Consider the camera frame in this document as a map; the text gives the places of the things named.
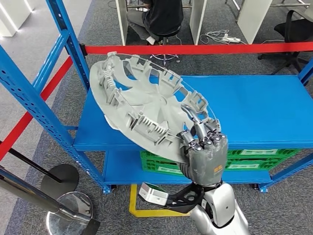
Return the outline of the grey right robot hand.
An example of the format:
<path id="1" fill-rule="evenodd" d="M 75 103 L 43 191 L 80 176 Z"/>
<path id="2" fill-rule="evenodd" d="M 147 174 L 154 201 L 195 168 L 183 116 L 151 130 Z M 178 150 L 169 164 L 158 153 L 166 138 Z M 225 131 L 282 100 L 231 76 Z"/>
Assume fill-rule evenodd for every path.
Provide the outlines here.
<path id="1" fill-rule="evenodd" d="M 177 134 L 182 139 L 186 163 L 177 163 L 186 178 L 204 187 L 217 185 L 227 162 L 228 138 L 221 130 L 218 119 L 203 121 L 195 109 L 182 104 L 181 109 L 192 121 L 192 129 Z"/>

